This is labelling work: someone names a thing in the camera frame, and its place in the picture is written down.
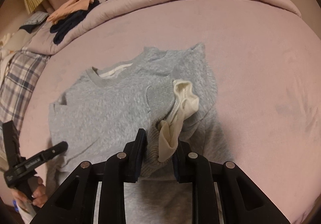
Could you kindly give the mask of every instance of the wall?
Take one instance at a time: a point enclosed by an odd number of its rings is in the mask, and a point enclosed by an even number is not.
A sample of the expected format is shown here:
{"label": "wall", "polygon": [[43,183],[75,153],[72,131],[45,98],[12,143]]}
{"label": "wall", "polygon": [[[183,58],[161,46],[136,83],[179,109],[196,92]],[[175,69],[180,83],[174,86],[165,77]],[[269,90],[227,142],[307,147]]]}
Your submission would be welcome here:
{"label": "wall", "polygon": [[27,19],[23,0],[5,0],[0,8],[0,39],[7,33],[16,32]]}

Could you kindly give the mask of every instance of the white fabric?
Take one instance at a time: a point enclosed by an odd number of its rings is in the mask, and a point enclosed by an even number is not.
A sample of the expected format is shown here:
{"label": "white fabric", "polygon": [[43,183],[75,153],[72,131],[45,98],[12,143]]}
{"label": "white fabric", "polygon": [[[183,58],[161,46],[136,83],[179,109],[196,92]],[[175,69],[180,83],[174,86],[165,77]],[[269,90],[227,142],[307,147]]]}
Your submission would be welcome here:
{"label": "white fabric", "polygon": [[193,84],[190,81],[175,80],[175,103],[171,112],[158,125],[158,161],[165,162],[175,152],[178,146],[179,134],[183,121],[198,111],[199,98],[193,94]]}
{"label": "white fabric", "polygon": [[4,35],[3,37],[2,37],[2,39],[0,40],[0,46],[3,46],[3,45],[5,45],[8,41],[9,41],[9,39],[12,37],[12,34],[10,34],[10,33],[7,33],[6,35]]}
{"label": "white fabric", "polygon": [[19,213],[21,215],[21,218],[22,218],[23,222],[25,224],[29,224],[33,220],[33,217],[28,212],[26,212],[25,210],[20,208],[18,203],[17,203],[17,207],[18,207],[18,211],[19,211]]}
{"label": "white fabric", "polygon": [[131,65],[132,65],[132,63],[120,65],[120,66],[116,67],[115,69],[110,70],[106,73],[103,73],[99,76],[101,78],[109,78],[109,77],[117,76],[121,71],[125,70],[127,67],[129,67]]}
{"label": "white fabric", "polygon": [[6,55],[4,59],[0,60],[0,85],[2,85],[2,83],[3,83],[4,77],[9,69],[9,62],[15,53],[16,52],[10,53],[10,54]]}
{"label": "white fabric", "polygon": [[30,42],[31,38],[37,33],[40,27],[41,26],[38,26],[33,29],[31,34],[24,29],[19,29],[8,40],[4,48],[14,52],[21,50],[25,45],[28,44],[28,42]]}

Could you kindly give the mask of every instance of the black clamp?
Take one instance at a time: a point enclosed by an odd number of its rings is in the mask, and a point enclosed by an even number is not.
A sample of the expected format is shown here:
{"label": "black clamp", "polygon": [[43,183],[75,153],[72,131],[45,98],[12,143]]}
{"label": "black clamp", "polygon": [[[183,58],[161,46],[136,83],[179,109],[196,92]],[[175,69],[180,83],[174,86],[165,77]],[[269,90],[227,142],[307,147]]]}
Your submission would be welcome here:
{"label": "black clamp", "polygon": [[[124,182],[135,183],[146,149],[145,130],[107,161],[82,162],[59,186],[31,224],[93,223],[98,182],[102,182],[98,224],[126,224]],[[176,180],[193,183],[193,224],[290,224],[280,210],[233,162],[209,162],[179,141],[173,156]],[[216,197],[215,184],[219,191]]]}
{"label": "black clamp", "polygon": [[[47,150],[41,151],[29,159],[20,156],[17,129],[13,121],[2,125],[4,148],[7,156],[9,169],[4,172],[4,180],[9,188],[16,188],[22,191],[32,201],[32,194],[38,187],[37,173],[35,169],[55,156],[65,152],[68,144],[63,141]],[[30,215],[35,216],[39,207],[25,203]]]}

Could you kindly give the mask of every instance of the human hand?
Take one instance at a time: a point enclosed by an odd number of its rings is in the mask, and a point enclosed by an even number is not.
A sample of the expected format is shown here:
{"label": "human hand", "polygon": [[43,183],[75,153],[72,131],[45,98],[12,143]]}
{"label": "human hand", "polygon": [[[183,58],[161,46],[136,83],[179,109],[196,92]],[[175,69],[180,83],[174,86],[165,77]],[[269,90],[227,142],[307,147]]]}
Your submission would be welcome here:
{"label": "human hand", "polygon": [[[43,185],[43,180],[40,177],[38,177],[38,184],[39,184],[38,187],[36,188],[36,190],[33,192],[33,195],[32,195],[34,198],[34,200],[32,201],[32,204],[41,208],[43,204],[45,204],[46,201],[48,200],[48,197],[46,195],[46,187]],[[16,200],[17,204],[19,205],[19,207],[26,211],[24,203],[26,202],[31,203],[27,198],[27,196],[23,192],[17,189],[11,189],[11,193],[14,199]]]}

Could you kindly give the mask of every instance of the plaid fabric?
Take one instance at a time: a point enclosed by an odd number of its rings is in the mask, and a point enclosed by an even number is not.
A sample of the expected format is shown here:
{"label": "plaid fabric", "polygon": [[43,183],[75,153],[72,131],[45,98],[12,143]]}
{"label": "plaid fabric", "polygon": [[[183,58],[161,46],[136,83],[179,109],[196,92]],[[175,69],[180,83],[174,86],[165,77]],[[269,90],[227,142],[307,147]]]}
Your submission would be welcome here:
{"label": "plaid fabric", "polygon": [[[48,59],[48,55],[22,51],[17,52],[11,61],[0,90],[0,121],[13,120],[18,133],[33,90]],[[0,167],[3,153],[4,143],[0,124]]]}

